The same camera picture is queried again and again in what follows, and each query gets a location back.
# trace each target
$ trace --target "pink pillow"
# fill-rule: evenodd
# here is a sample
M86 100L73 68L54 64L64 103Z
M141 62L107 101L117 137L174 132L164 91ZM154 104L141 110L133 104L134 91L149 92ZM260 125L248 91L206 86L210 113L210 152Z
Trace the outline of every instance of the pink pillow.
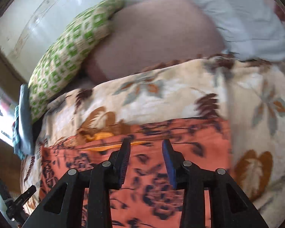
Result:
M158 62L195 59L225 48L214 23L190 0L147 0L120 10L112 21L114 33L85 61L95 84Z

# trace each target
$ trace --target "green patterned pillow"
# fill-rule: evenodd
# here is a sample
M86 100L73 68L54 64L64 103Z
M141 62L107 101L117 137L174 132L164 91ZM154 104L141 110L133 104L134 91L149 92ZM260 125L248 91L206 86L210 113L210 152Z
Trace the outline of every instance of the green patterned pillow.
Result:
M104 0L80 13L40 59L28 83L33 123L46 111L48 100L76 75L98 42L110 34L109 18L124 0Z

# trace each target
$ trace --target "floral blanket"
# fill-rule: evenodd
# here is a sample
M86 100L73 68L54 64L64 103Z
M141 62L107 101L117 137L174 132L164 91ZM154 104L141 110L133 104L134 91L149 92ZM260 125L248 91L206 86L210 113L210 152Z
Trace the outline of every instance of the floral blanket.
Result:
M230 128L222 119L173 119L132 125L129 135L117 135L84 146L42 147L42 199L70 168L87 170L108 160L123 138L131 138L131 155L125 183L110 191L112 222L115 226L178 227L183 205L182 190L172 190L162 155L162 141L169 138L174 149L201 168L230 168ZM82 227L87 221L88 189L84 195ZM206 193L206 225L210 226L209 195Z
M285 219L285 65L241 63L221 54L109 81L93 90L74 90L50 103L35 156L22 163L22 191L37 186L27 212L42 198L46 148L107 150L116 142L104 145L103 140L131 133L133 125L191 117L230 124L234 179L268 226L278 227Z

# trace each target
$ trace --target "pillow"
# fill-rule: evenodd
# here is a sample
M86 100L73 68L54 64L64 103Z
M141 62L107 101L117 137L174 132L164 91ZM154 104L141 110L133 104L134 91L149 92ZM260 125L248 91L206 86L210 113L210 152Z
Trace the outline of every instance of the pillow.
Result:
M123 5L124 0L104 0L87 9L49 47L28 84L33 122L44 114L48 100L76 75L90 50L110 33L109 18Z
M263 0L193 0L209 15L239 60L285 59L285 30Z
M113 18L114 33L86 59L95 84L128 76L158 62L220 53L224 42L215 25L190 0L148 0Z

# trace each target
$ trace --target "white pillowcase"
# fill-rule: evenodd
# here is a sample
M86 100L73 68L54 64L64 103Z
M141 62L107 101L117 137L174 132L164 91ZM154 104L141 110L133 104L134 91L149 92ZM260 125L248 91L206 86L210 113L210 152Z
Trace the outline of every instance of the white pillowcase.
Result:
M285 30L263 0L193 0L214 21L239 60L285 59Z

